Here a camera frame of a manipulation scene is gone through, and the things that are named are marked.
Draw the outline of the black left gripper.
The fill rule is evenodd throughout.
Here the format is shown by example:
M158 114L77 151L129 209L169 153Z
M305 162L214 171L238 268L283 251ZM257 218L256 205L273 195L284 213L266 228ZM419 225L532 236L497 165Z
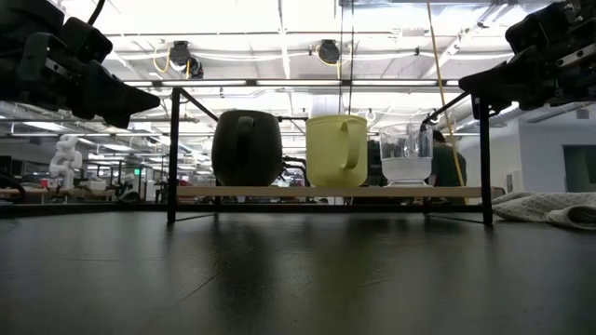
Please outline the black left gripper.
M102 66L113 48L93 26L104 3L83 21L64 18L48 0L0 0L0 101L99 115L122 129L133 114L159 106L159 97Z

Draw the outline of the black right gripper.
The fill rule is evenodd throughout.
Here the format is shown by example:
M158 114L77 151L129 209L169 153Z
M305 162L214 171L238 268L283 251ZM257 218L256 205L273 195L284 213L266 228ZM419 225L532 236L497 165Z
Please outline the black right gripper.
M596 102L596 0L561 0L506 30L514 56L462 77L472 115L489 119L516 101L523 110Z

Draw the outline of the clear glass cup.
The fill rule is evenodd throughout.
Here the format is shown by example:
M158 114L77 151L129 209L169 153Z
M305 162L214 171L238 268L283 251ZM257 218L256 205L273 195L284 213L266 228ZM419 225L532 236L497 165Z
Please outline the clear glass cup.
M432 172L433 130L401 123L379 129L382 172L388 186L426 185Z

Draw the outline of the dark green mug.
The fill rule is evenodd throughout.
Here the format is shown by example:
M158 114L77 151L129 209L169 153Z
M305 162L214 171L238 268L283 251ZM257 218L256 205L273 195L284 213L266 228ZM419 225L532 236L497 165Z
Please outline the dark green mug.
M222 113L214 132L211 163L223 186L269 186L282 170L278 119L269 113Z

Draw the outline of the yellow mug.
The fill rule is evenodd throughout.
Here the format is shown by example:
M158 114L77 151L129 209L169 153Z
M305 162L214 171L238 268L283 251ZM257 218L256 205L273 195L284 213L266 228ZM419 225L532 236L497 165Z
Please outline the yellow mug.
M325 115L306 121L306 176L315 187L360 187L368 178L367 121Z

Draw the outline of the person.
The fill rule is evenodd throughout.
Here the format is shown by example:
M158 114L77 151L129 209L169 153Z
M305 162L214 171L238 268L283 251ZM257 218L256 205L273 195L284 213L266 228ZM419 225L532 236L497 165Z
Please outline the person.
M456 154L460 171L457 171L454 161L453 147L446 143L439 131L434 130L431 169L431 176L434 179L433 186L458 187L467 184L466 159L459 152Z

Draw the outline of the white cloth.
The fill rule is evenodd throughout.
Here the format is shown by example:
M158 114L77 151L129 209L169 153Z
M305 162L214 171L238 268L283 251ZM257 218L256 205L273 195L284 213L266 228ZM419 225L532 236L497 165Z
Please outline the white cloth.
M505 194L493 201L492 209L507 221L543 222L596 232L596 193Z

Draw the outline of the wooden shelf with black frame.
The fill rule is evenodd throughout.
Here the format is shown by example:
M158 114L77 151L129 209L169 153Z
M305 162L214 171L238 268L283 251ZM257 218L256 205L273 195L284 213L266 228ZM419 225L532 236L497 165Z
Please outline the wooden shelf with black frame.
M493 188L490 177L490 149L489 149L489 119L477 119L480 122L480 140L481 140L481 185L479 187L437 187L433 188L425 185L410 185L397 187L359 187L359 188L337 188L337 187L187 187L178 189L176 177L173 172L169 174L169 192L166 205L167 224L172 225L177 221L176 212L178 210L177 196L181 194L206 195L206 196L296 196L296 197L479 197L482 200L478 208L473 208L474 212L482 214L481 223L491 227L494 225L492 212Z

